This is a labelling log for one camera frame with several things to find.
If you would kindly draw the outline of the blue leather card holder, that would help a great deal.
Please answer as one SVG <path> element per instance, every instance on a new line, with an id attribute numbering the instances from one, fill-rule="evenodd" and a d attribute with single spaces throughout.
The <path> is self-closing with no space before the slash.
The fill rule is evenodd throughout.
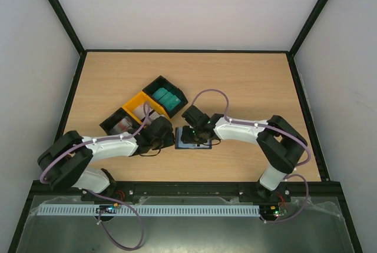
<path id="1" fill-rule="evenodd" d="M 177 127 L 175 130 L 175 149 L 212 149 L 211 140 L 205 144 L 186 144 L 181 140 L 183 127 Z"/>

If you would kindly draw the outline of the black bin with teal cards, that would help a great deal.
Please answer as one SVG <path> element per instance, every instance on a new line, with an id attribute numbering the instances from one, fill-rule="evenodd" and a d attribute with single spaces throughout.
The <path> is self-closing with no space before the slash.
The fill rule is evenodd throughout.
<path id="1" fill-rule="evenodd" d="M 188 104 L 183 91 L 163 76 L 158 76 L 142 91 L 161 106 L 170 119 Z"/>

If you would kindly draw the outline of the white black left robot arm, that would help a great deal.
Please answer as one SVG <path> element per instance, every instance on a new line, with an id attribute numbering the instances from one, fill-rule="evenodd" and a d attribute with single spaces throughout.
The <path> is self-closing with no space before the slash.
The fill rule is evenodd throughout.
<path id="1" fill-rule="evenodd" d="M 151 150 L 160 152 L 172 145 L 173 126 L 163 116 L 145 127 L 106 137 L 82 137 L 75 130 L 69 131 L 38 158 L 42 171 L 39 181 L 54 191 L 73 187 L 101 194 L 115 182 L 106 169 L 91 168 L 91 163 L 113 157 L 144 157 Z"/>

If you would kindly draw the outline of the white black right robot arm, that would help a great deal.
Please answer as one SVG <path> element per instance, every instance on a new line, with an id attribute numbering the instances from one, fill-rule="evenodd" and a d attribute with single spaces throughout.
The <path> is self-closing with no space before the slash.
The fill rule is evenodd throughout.
<path id="1" fill-rule="evenodd" d="M 260 147 L 268 166 L 257 182 L 256 192 L 264 201 L 277 195 L 279 184 L 299 165 L 304 152 L 310 158 L 307 141 L 278 115 L 262 121 L 229 118 L 223 114 L 209 117 L 192 105 L 182 117 L 187 125 L 182 127 L 180 140 L 185 144 L 234 140 Z"/>

